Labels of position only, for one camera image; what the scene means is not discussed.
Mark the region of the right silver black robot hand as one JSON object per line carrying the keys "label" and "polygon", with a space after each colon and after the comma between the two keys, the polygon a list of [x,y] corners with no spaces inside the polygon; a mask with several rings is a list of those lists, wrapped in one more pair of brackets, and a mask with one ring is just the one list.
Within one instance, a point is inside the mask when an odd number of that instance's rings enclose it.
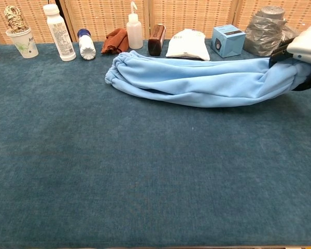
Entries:
{"label": "right silver black robot hand", "polygon": [[[311,26],[299,36],[281,42],[277,49],[273,50],[269,67],[288,58],[311,64]],[[311,88],[311,75],[298,85],[294,91],[304,91]]]}

